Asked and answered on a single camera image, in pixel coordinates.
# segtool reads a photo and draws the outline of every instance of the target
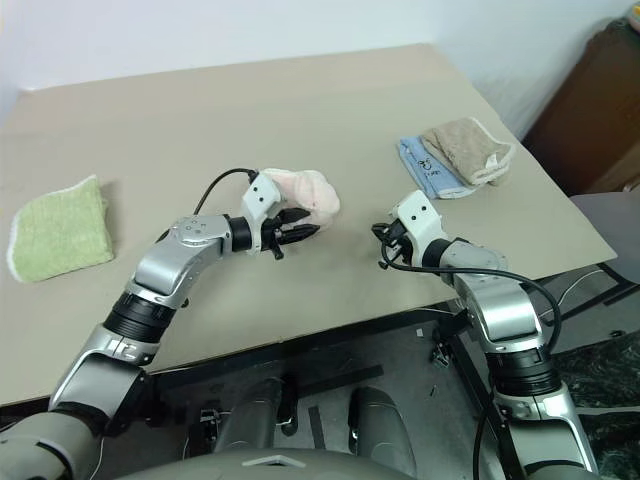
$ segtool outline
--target black cable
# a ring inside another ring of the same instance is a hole
[[[209,187],[205,190],[204,194],[202,195],[202,198],[198,202],[198,205],[196,206],[195,210],[193,211],[194,215],[198,215],[198,213],[200,213],[200,209],[202,208],[202,205],[204,205],[204,202],[207,200],[207,197],[211,193],[211,190],[213,190],[213,188],[218,184],[218,182],[220,182],[220,180],[222,180],[224,177],[231,175],[232,173],[246,173],[247,175],[249,175],[249,179],[253,181],[253,179],[256,177],[258,172],[256,172],[255,170],[250,170],[248,168],[232,168],[231,170],[227,170],[226,172],[220,174],[218,178],[216,178],[213,182],[211,182],[211,185],[209,185]]]
[[[531,288],[536,289],[538,292],[544,296],[551,309],[553,310],[553,332],[551,334],[551,338],[549,339],[549,343],[547,343],[547,348],[549,348],[549,352],[551,352],[556,344],[558,343],[558,338],[560,337],[560,332],[562,330],[562,314],[560,313],[560,307],[558,306],[558,302],[555,297],[551,295],[551,292],[540,285],[538,282],[531,280],[530,278],[523,277],[522,275],[518,275],[517,273],[507,272],[505,270],[491,270],[488,268],[466,268],[466,267],[411,267],[409,265],[400,265],[398,263],[393,262],[389,259],[387,255],[387,244],[382,243],[381,253],[382,258],[391,268],[396,270],[401,270],[403,272],[415,272],[415,273],[471,273],[471,274],[479,274],[479,275],[495,275],[498,277],[510,278],[512,280],[516,280],[520,283],[524,283],[529,285]]]
[[[473,480],[480,480],[480,445],[482,444],[482,433],[484,432],[484,424],[487,423],[489,409],[493,403],[493,390],[487,397],[487,403],[482,407],[480,417],[478,418],[478,426],[476,427],[476,438],[473,442]]]

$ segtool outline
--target brown cabinet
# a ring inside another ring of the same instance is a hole
[[[523,140],[567,195],[621,190],[640,178],[640,33],[616,20]]]

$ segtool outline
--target gray chair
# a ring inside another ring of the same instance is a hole
[[[640,290],[640,186],[628,192],[571,197],[618,258],[599,264],[616,285],[562,315],[566,320],[604,303],[611,305]]]

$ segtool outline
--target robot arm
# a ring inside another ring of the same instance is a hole
[[[281,210],[284,201],[277,185],[257,174],[242,198],[242,216],[192,215],[174,223],[89,336],[51,396],[49,411],[0,433],[0,478],[88,478],[102,437],[128,428],[149,380],[141,367],[153,360],[200,273],[232,252],[272,250],[280,259],[280,245],[318,230],[311,224],[289,227],[309,212]]]
[[[523,471],[540,475],[542,466],[572,465],[597,473],[569,391],[520,286],[522,277],[505,272],[504,255],[450,240],[421,191],[397,204],[390,216],[391,223],[372,229],[382,242],[380,266],[436,273],[456,290],[485,353],[495,403],[509,425]],[[398,257],[410,266],[394,263]]]

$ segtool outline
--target blue cloth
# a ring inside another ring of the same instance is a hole
[[[402,138],[397,147],[405,167],[427,197],[458,198],[475,191],[431,155],[420,137]]]

